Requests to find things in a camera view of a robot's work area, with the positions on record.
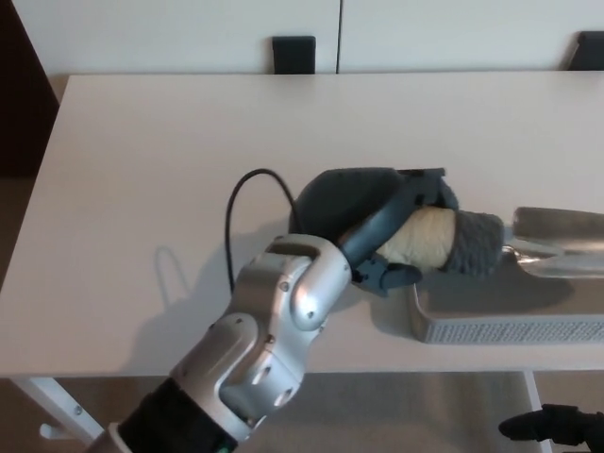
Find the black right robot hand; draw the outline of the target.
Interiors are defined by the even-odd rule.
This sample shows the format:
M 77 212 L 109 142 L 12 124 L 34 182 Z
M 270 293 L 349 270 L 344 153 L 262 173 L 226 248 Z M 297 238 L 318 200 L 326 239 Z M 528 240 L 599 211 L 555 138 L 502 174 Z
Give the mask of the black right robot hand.
M 504 420 L 498 426 L 506 438 L 558 445 L 586 444 L 590 452 L 603 451 L 603 413 L 582 412 L 576 406 L 544 404 L 538 411 Z

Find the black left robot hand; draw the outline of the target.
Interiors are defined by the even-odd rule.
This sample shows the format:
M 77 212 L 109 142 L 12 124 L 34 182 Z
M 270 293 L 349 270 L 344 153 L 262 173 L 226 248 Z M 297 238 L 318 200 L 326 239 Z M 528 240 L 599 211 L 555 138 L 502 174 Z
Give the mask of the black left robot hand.
M 422 272 L 416 266 L 387 259 L 378 250 L 417 210 L 459 208 L 444 176 L 443 168 L 324 171 L 295 200 L 289 231 L 335 244 L 352 267 L 352 282 L 368 293 L 385 297 L 391 289 L 419 282 Z

